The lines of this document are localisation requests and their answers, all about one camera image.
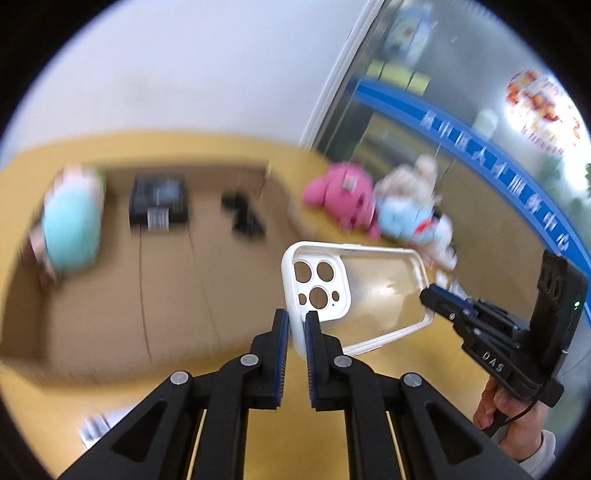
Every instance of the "pink stuffed toy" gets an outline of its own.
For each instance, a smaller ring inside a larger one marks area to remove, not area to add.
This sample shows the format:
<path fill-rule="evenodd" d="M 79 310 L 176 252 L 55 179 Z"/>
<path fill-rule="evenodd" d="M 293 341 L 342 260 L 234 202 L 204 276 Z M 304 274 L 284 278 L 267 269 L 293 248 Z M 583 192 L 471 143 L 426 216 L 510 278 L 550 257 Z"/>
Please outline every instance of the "pink stuffed toy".
<path fill-rule="evenodd" d="M 344 230 L 367 230 L 371 238 L 378 239 L 373 190 L 372 177 L 361 166 L 338 163 L 325 177 L 312 180 L 301 199 L 306 205 L 324 206 Z"/>

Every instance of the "sleeve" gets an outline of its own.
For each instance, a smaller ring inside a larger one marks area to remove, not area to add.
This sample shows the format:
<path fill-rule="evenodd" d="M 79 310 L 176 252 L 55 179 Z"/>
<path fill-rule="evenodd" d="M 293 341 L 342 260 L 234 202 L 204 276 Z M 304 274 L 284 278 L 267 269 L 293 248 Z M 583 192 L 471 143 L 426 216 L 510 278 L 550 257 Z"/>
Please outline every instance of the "sleeve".
<path fill-rule="evenodd" d="M 519 465 L 533 478 L 542 478 L 556 459 L 554 456 L 555 448 L 556 437 L 554 437 L 552 432 L 543 430 L 540 449 Z"/>

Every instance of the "blue sign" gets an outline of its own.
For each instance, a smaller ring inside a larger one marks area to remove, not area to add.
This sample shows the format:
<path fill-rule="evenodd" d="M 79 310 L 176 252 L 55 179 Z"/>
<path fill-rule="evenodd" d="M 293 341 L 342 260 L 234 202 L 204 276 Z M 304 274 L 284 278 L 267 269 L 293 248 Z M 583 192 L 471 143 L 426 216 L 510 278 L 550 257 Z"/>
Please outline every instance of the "blue sign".
<path fill-rule="evenodd" d="M 377 80 L 364 78 L 355 99 L 441 144 L 505 197 L 550 250 L 568 258 L 591 278 L 589 253 L 574 228 L 542 187 L 509 155 L 448 113 Z M 589 322 L 590 304 L 591 292 L 585 302 Z"/>

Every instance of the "cable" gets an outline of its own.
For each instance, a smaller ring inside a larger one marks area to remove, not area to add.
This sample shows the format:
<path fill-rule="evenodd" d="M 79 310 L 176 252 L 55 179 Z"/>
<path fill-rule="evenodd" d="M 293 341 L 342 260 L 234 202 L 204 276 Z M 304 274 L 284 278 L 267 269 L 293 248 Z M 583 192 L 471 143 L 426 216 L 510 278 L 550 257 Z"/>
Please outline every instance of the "cable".
<path fill-rule="evenodd" d="M 518 413 L 517 415 L 515 415 L 515 417 L 511 417 L 510 419 L 508 419 L 503 424 L 503 426 L 506 427 L 507 425 L 513 423 L 514 421 L 519 420 L 520 418 L 525 417 L 529 412 L 531 412 L 532 408 L 535 407 L 535 404 L 537 404 L 540 401 L 540 397 L 542 396 L 542 392 L 544 391 L 544 387 L 540 388 L 540 390 L 537 393 L 537 395 L 533 398 L 533 400 L 531 401 L 531 403 L 527 406 L 527 408 L 524 411 L 522 411 L 521 413 Z"/>

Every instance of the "human hand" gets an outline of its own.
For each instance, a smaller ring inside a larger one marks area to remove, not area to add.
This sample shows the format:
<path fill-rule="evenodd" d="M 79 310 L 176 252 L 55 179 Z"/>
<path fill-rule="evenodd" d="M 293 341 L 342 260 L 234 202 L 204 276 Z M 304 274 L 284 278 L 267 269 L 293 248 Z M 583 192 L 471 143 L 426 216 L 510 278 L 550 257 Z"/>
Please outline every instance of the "human hand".
<path fill-rule="evenodd" d="M 529 404 L 512 398 L 504 388 L 498 388 L 498 382 L 490 377 L 482 398 L 474 414 L 473 422 L 478 428 L 491 426 L 495 410 L 513 418 L 523 412 Z M 542 445 L 542 428 L 548 416 L 549 407 L 538 402 L 526 415 L 509 425 L 505 438 L 499 443 L 503 451 L 516 460 L 522 462 L 537 452 Z"/>

